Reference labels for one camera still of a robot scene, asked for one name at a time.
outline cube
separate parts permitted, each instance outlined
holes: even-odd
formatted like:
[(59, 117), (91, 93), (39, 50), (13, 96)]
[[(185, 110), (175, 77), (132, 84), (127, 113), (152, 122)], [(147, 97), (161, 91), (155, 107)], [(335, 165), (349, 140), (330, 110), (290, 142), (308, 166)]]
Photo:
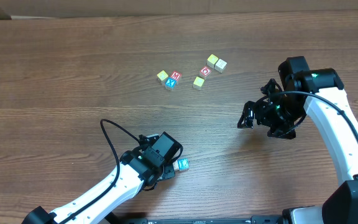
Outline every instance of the cube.
[(207, 79), (208, 76), (211, 74), (211, 69), (209, 69), (207, 66), (204, 66), (201, 70), (200, 70), (200, 77), (203, 79)]
[(177, 71), (173, 71), (171, 78), (173, 78), (177, 82), (177, 84), (179, 84), (179, 80), (181, 79), (181, 74)]
[(219, 59), (218, 62), (216, 62), (215, 69), (218, 72), (222, 73), (223, 70), (226, 68), (226, 65), (227, 65), (227, 63), (224, 60)]
[(200, 77), (196, 77), (196, 80), (194, 80), (193, 82), (193, 87), (197, 90), (201, 90), (201, 88), (204, 85), (205, 80), (200, 78)]
[(209, 56), (209, 58), (207, 59), (206, 64), (207, 64), (209, 67), (211, 67), (211, 68), (215, 68), (215, 63), (216, 63), (217, 61), (218, 61), (218, 57), (215, 56), (215, 55), (213, 55), (213, 54), (211, 54), (211, 55)]
[(160, 73), (157, 74), (157, 80), (164, 85), (165, 81), (167, 81), (168, 74), (162, 70)]
[(165, 88), (173, 91), (176, 84), (177, 84), (176, 80), (174, 80), (173, 78), (168, 78), (167, 82), (165, 82)]

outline wooden table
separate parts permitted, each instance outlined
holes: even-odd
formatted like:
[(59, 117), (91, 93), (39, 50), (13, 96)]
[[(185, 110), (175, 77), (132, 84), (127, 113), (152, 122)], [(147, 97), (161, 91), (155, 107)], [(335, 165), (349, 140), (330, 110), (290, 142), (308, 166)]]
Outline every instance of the wooden table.
[[(210, 54), (228, 62), (204, 90)], [(249, 217), (322, 204), (336, 173), (309, 120), (294, 140), (237, 129), (242, 107), (287, 57), (335, 68), (358, 119), (358, 11), (0, 21), (0, 223), (20, 223), (80, 196), (115, 166), (99, 127), (166, 131), (190, 169), (116, 213), (149, 218)], [(174, 92), (156, 74), (178, 70)], [(136, 143), (113, 127), (122, 154)]]

